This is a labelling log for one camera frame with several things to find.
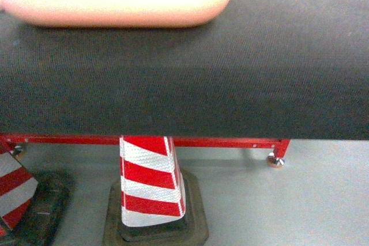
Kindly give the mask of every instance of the traffic cone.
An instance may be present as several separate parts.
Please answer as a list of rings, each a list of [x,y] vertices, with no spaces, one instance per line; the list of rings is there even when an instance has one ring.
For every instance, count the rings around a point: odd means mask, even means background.
[[[9,152],[0,153],[0,219],[10,230],[17,226],[26,212],[37,184],[36,179]]]
[[[123,224],[144,227],[181,219],[186,196],[173,139],[124,136],[120,147]]]

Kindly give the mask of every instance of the red frame rail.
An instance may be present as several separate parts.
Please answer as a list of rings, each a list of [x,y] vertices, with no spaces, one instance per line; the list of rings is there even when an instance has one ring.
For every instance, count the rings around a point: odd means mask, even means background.
[[[230,147],[273,149],[275,158],[283,158],[290,139],[264,138],[193,138],[174,137],[177,147]],[[37,135],[37,134],[0,134],[0,143],[4,146],[14,143],[64,143],[119,145],[119,136],[106,135]]]

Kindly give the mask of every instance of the black rubber base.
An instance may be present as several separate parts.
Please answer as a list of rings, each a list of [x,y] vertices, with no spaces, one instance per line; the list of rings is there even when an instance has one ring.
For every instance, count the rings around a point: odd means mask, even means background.
[[[8,238],[0,238],[0,246],[45,246],[52,240],[69,190],[66,175],[41,173],[35,175],[39,182],[26,213]]]
[[[143,228],[124,226],[121,220],[121,182],[111,188],[103,246],[201,246],[209,231],[197,179],[182,170],[186,215],[177,221]]]

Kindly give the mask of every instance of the gray floor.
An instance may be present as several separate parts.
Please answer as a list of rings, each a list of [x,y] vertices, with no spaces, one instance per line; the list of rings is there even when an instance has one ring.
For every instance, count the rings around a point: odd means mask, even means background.
[[[177,148],[200,183],[218,245],[369,245],[369,141],[292,141],[282,169],[267,150]],[[101,245],[115,146],[29,145],[32,171],[71,174],[73,197],[54,246]]]

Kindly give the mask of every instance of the metal foot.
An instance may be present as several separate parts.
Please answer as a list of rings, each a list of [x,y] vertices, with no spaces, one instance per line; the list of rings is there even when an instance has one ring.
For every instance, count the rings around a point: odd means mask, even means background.
[[[18,161],[22,156],[24,156],[27,152],[26,144],[18,144],[10,154],[17,159]]]
[[[274,153],[270,153],[269,156],[266,158],[266,161],[271,167],[281,168],[284,165],[283,158],[276,158]]]

